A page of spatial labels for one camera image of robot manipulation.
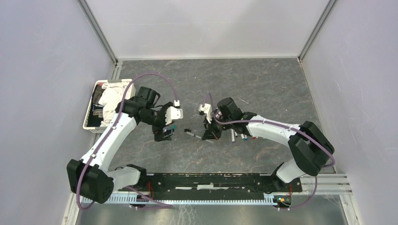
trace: robotic arm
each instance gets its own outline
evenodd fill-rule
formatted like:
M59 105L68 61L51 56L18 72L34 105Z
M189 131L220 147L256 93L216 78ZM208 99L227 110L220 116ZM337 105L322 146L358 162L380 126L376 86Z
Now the robotic arm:
M72 159L68 163L67 172L72 192L76 193L80 188L81 196L104 203L112 192L138 183L141 173L146 173L145 169L131 165L109 172L108 168L124 139L140 122L152 125L155 141L171 140L174 129L164 128L174 120L182 119L183 110L180 109L179 101L174 101L174 104L168 102L161 105L161 109L156 111L153 108L159 98L160 94L156 91L141 87L136 96L124 100L121 112L119 103L117 113L94 146L79 161ZM83 180L78 187L80 176L83 176Z
M206 131L202 137L203 140L219 139L223 130L233 129L238 134L267 138L289 147L293 159L279 165L271 175L273 185L277 189L302 175L318 175L329 159L317 145L309 142L295 130L304 132L315 139L330 154L334 153L330 142L319 128L309 121L302 125L286 124L265 119L252 112L243 113L232 98L221 100L214 111L210 104L201 105L199 112L206 115L204 120Z

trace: white marker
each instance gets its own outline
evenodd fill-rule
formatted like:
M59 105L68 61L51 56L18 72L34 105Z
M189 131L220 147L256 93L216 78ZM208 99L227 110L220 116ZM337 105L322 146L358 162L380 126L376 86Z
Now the white marker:
M231 129L231 140L232 143L235 143L235 131L233 129Z

